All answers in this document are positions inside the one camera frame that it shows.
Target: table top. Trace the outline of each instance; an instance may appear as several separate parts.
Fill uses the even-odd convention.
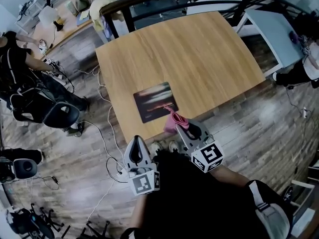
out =
[[[40,40],[43,39],[46,41],[46,44],[48,47],[50,47],[52,41],[53,47],[46,52],[46,55],[50,53],[52,50],[54,50],[57,46],[59,46],[63,41],[65,41],[67,38],[71,37],[75,33],[79,32],[83,28],[87,27],[92,23],[92,20],[88,20],[84,22],[83,24],[77,26],[76,25],[76,16],[74,16],[69,9],[65,6],[65,3],[59,5],[57,7],[59,16],[61,17],[63,21],[63,28],[61,31],[56,31],[55,25],[52,23],[49,27],[44,27],[41,22],[39,22],[35,26],[34,33],[32,35],[33,39]],[[40,52],[39,49],[35,47],[34,44],[29,43],[27,45],[28,48],[30,48],[33,53],[34,57],[36,59],[43,59],[44,55]]]
[[[304,57],[300,47],[291,42],[289,33],[294,29],[282,14],[251,9],[246,13],[284,68]]]
[[[178,113],[195,118],[265,80],[256,60],[218,12],[160,22],[96,49],[125,140],[163,132],[167,116],[142,123],[133,94],[169,82]]]

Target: black backpack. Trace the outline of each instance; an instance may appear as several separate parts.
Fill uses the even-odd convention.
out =
[[[18,58],[14,57],[11,48],[0,57],[0,98],[10,107],[10,97],[30,88],[35,88],[39,77]]]

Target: pink cloth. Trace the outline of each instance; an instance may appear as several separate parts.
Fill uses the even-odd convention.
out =
[[[168,115],[164,131],[169,133],[176,133],[176,124],[180,125],[184,129],[188,129],[189,123],[186,118],[174,112],[172,108],[165,106],[165,109],[170,111],[170,115]]]

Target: railing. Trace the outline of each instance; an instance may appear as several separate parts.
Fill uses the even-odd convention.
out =
[[[149,16],[153,16],[155,14],[160,14],[166,11],[171,11],[171,10],[176,10],[176,9],[181,9],[181,8],[186,8],[186,7],[191,7],[191,6],[198,6],[198,5],[206,5],[206,4],[237,4],[236,6],[226,9],[226,10],[219,10],[219,12],[230,21],[231,25],[235,26],[238,25],[241,16],[246,8],[249,8],[254,5],[258,6],[270,6],[270,4],[267,3],[262,3],[266,0],[211,0],[211,1],[201,1],[201,2],[189,2],[189,3],[184,3],[184,4],[177,4],[174,6],[169,6],[166,8],[161,8],[158,10],[150,11],[147,13],[143,13],[141,15],[137,15],[132,17],[130,7],[135,6],[137,4],[150,1],[150,0],[117,0],[113,3],[110,3],[109,5],[103,7],[100,10],[101,15],[104,16],[105,20],[108,22],[110,29],[114,35],[115,38],[118,38],[119,35],[116,31],[116,28],[114,27],[111,15],[113,13],[116,13],[117,11],[122,11],[124,19],[126,21],[126,25],[128,27],[129,32],[133,32],[136,30],[134,22]],[[283,9],[286,11],[289,11],[290,13],[294,14],[299,14],[299,13],[304,13],[308,14],[306,11],[303,9],[295,6],[294,4],[286,1],[286,0],[269,0],[270,2],[274,2],[278,5],[281,5]]]

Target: office chair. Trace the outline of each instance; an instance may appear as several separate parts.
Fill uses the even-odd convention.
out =
[[[0,182],[5,183],[14,179],[28,179],[38,172],[37,164],[32,159],[20,158],[11,161],[0,157]]]
[[[25,208],[20,209],[17,213],[7,212],[6,220],[13,232],[18,235],[27,234],[22,239],[28,237],[32,239],[55,238],[51,227],[46,221],[33,211],[30,212]]]
[[[109,221],[106,221],[106,224],[105,224],[105,227],[104,227],[104,229],[103,229],[102,234],[98,233],[94,228],[92,228],[92,227],[90,226],[90,224],[91,224],[91,222],[88,221],[87,224],[86,224],[86,226],[88,226],[89,229],[90,229],[90,231],[92,231],[95,235],[94,235],[94,236],[88,236],[88,235],[86,235],[86,234],[85,234],[86,228],[84,228],[83,231],[82,231],[82,233],[81,233],[81,235],[80,235],[80,237],[78,237],[77,239],[96,239],[96,238],[98,238],[98,239],[111,239],[111,238],[105,236],[106,229],[108,228],[108,225],[110,224]]]
[[[13,94],[10,102],[13,117],[18,121],[44,123],[53,128],[68,128],[77,122],[80,111],[66,102],[56,102],[52,94],[40,88]]]
[[[34,206],[34,203],[31,204],[31,212],[35,214],[35,210],[34,210],[33,206]],[[42,214],[40,216],[45,221],[45,223],[48,226],[52,227],[57,232],[60,232],[61,228],[64,227],[64,224],[63,223],[59,224],[59,223],[54,222],[52,220],[51,214],[54,213],[54,211],[52,209],[50,209],[48,215],[44,212],[44,207],[40,207],[40,211],[42,212]]]

